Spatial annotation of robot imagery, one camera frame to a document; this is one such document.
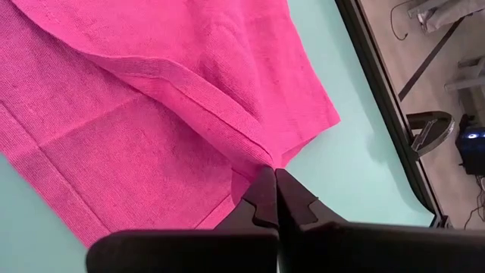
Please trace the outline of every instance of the table surface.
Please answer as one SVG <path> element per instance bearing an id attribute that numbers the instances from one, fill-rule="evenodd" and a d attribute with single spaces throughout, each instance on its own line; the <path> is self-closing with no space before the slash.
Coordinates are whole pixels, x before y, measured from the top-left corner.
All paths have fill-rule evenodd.
<path id="1" fill-rule="evenodd" d="M 289 6 L 342 122 L 287 169 L 349 221 L 429 226 L 433 214 L 411 191 L 335 2 Z M 84 272 L 84 246 L 1 156 L 0 223 L 0 272 Z"/>

